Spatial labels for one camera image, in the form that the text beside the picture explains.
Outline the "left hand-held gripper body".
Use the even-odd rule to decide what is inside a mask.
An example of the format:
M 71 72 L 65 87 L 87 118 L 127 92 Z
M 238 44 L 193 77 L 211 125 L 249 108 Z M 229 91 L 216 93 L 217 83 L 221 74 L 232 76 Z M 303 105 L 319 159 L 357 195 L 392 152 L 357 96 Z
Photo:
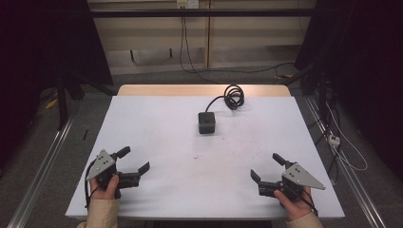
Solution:
M 86 171 L 86 181 L 95 179 L 99 185 L 106 189 L 109 181 L 114 175 L 119 176 L 119 183 L 115 191 L 115 198 L 119 199 L 121 189 L 138 187 L 141 179 L 139 172 L 122 173 L 117 171 L 116 161 L 119 159 L 116 153 L 108 154 L 104 149 L 90 163 Z

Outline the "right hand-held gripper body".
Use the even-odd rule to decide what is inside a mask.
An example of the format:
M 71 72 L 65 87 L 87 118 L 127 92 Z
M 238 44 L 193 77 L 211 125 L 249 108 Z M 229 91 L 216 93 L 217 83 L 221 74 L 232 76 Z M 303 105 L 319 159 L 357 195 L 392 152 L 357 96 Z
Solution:
M 325 190 L 326 187 L 307 170 L 297 162 L 281 161 L 279 163 L 285 167 L 281 175 L 281 180 L 277 182 L 263 181 L 258 178 L 259 195 L 273 198 L 274 192 L 279 190 L 289 200 L 296 200 L 302 195 L 304 187 L 308 186 L 319 190 Z

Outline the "person's left hand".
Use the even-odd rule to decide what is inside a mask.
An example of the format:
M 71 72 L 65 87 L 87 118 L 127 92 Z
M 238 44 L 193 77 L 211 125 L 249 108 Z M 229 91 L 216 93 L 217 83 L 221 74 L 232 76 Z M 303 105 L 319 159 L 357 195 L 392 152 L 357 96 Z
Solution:
M 108 183 L 106 189 L 102 188 L 99 183 L 92 179 L 90 184 L 90 197 L 93 200 L 114 200 L 115 199 L 115 191 L 117 189 L 119 183 L 119 177 L 114 175 Z

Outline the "person's right hand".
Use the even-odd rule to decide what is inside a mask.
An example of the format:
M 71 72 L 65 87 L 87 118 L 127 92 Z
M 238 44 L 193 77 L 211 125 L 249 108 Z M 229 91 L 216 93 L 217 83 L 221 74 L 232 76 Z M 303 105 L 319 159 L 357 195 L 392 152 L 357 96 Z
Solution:
M 304 202 L 302 199 L 296 199 L 290 201 L 281 191 L 276 190 L 274 192 L 275 197 L 279 203 L 288 212 L 288 219 L 290 221 L 300 219 L 312 212 L 312 208 Z

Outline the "black cube power adapter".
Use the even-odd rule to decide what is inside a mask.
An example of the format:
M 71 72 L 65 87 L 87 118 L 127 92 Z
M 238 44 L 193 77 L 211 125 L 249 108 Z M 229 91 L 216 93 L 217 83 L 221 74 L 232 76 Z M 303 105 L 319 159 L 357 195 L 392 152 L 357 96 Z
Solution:
M 215 132 L 216 119 L 213 112 L 201 112 L 198 114 L 199 133 L 212 134 Z

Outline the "black metal stand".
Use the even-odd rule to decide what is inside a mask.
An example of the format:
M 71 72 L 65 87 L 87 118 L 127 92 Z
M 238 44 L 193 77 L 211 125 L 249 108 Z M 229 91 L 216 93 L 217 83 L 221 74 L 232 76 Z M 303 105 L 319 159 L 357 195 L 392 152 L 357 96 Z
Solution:
M 67 123 L 67 95 L 73 100 L 82 100 L 85 92 L 80 86 L 80 79 L 76 72 L 59 73 L 56 76 L 56 89 L 59 102 L 59 126 L 61 130 Z

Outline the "wooden table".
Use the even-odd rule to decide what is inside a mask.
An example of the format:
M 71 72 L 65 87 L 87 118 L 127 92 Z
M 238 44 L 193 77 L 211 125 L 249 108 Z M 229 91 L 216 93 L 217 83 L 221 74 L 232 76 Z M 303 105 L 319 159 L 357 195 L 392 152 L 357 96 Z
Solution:
M 290 97 L 285 85 L 240 85 L 246 97 Z M 226 85 L 122 85 L 118 96 L 219 96 Z

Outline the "black curtain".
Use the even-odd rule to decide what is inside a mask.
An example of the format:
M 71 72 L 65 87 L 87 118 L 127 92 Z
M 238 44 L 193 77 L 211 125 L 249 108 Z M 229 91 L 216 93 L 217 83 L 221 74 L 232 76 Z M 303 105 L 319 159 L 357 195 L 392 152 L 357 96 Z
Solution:
M 323 71 L 378 157 L 403 180 L 403 0 L 317 0 L 295 66 Z
M 0 0 L 0 166 L 25 138 L 43 90 L 110 85 L 87 0 Z

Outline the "black horizontal bar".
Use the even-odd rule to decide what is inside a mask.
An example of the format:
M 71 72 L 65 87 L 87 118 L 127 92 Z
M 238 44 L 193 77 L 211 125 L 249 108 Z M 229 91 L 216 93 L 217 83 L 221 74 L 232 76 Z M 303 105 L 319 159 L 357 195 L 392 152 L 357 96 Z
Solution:
M 299 17 L 318 14 L 315 9 L 131 9 L 94 10 L 94 18 L 125 17 Z

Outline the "aluminium floor rail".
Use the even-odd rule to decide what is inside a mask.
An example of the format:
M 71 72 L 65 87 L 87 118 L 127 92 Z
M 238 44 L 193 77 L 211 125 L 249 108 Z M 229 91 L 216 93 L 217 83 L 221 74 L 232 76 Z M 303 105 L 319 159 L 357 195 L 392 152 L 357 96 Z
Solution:
M 59 118 L 34 122 L 2 182 L 3 228 L 26 227 L 74 119 L 72 115 L 62 125 Z
M 356 174 L 356 169 L 352 167 L 348 159 L 345 157 L 344 152 L 341 147 L 335 148 L 333 145 L 328 143 L 328 135 L 326 132 L 331 133 L 332 130 L 325 126 L 323 120 L 319 117 L 318 104 L 314 98 L 305 97 L 306 104 L 308 105 L 313 117 L 315 118 L 316 125 L 320 129 L 323 139 L 327 142 L 330 147 L 332 156 L 336 159 L 338 164 L 338 170 L 344 175 L 346 181 L 348 182 L 352 192 L 364 214 L 367 221 L 370 223 L 371 228 L 387 228 L 386 223 L 379 214 L 373 200 L 371 199 L 368 191 L 365 189 L 364 185 L 361 183 L 360 179 Z

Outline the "white wall socket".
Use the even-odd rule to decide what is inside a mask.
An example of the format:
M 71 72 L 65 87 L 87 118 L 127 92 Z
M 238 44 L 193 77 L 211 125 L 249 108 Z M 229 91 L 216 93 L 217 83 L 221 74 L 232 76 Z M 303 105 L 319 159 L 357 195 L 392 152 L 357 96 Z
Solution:
M 199 0 L 177 0 L 178 9 L 198 9 L 199 7 Z

